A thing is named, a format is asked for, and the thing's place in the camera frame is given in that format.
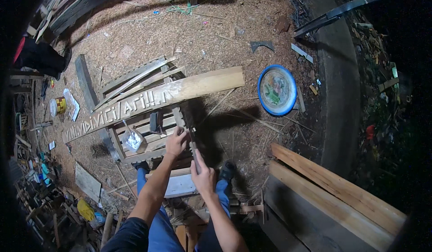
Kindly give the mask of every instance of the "sleeve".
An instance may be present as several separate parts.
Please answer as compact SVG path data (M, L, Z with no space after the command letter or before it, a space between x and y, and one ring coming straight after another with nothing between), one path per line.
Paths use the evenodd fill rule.
M104 245L101 252L147 251L149 228L138 217L128 218L117 233Z

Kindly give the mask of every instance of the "red cloth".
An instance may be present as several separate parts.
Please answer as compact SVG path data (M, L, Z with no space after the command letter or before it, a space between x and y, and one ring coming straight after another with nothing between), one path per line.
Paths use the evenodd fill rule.
M21 53L23 47L24 47L24 42L25 42L25 37L23 37L21 39L21 41L19 42L19 46L18 49L16 50L15 56L13 57L13 63L16 62L16 60L18 59L19 54Z
M375 125L369 125L368 128L366 128L366 139L371 140L374 138L375 134Z

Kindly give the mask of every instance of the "lumber stack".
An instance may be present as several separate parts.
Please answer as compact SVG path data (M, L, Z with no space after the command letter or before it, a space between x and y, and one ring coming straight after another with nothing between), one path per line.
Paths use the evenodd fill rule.
M386 251L407 216L376 196L316 163L272 143L273 156L287 167L270 162L270 174L378 251Z
M124 163L143 161L165 154L167 136L176 125L192 129L193 122L185 120L187 105L182 103L213 92L244 86L241 67L210 71L185 77L173 61L161 56L139 65L125 74L102 85L100 103L89 117L62 131L64 143L107 128L114 147ZM162 134L150 133L150 113L159 111L163 116ZM123 123L138 130L146 146L137 152L129 151L122 142L127 130Z

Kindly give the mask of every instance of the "dirt ground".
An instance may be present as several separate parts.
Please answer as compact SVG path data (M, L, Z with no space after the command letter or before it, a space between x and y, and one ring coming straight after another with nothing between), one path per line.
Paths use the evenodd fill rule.
M288 120L267 114L260 105L256 88L262 70L271 64L283 65L293 74L297 84L302 86L304 96L309 97L310 94L305 93L310 91L307 89L310 79L305 79L305 75L309 74L313 67L304 61L299 62L291 50L293 26L280 35L274 30L280 16L292 13L289 0L199 0L200 5L192 8L191 14L185 10L164 13L168 9L186 7L187 0L127 0L143 7L122 1L125 0L115 0L92 11L56 41L54 48L57 51L62 53L65 46L69 45L73 55L62 79L55 81L53 88L47 89L45 101L36 100L37 123L42 121L49 100L62 96L65 88L70 90L81 106L77 121L88 116L89 111L84 103L74 65L79 54L85 55L96 92L101 83L161 55L176 56L178 59L175 64L185 65L187 76L242 66L246 86L236 89L225 101L257 118L278 123L279 125L273 125L277 129L282 129ZM233 29L234 42L217 36L219 34L230 37ZM260 47L253 54L249 42L264 40L273 41L274 52ZM315 52L301 48L316 59ZM40 93L40 88L40 85L36 86L36 93ZM196 123L200 123L206 112L227 92L213 93L191 101ZM290 116L295 114L296 111L292 111ZM49 112L46 115L45 121L48 120ZM97 133L72 141L72 151L69 154L68 148L62 142L61 131L71 125L71 119L68 116L56 116L52 119L53 126L45 128L46 139L41 136L40 142L42 149L47 148L48 142L56 142L57 146L52 150L52 154L63 166L60 184L65 190L75 196L85 196L75 185L76 161L103 184L112 188L124 184ZM288 124L283 131L286 133L295 129L292 125L293 123ZM218 167L226 159L235 161L239 176L234 182L234 191L249 196L259 191L267 178L269 159L266 153L270 142L280 142L285 146L292 143L291 136L278 139L276 132L245 118L224 103L197 127L197 136L201 141L200 148L206 150L204 153L209 165ZM136 178L132 166L121 165L121 169L128 181ZM119 192L131 199L124 202L125 210L133 206L133 196L128 189L123 188ZM249 196L242 197L241 201L246 201Z

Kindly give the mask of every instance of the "paint can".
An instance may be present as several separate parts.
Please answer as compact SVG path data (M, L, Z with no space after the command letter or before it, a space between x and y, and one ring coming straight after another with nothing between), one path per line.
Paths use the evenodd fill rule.
M51 116L63 114L66 111L66 98L64 96L50 100Z

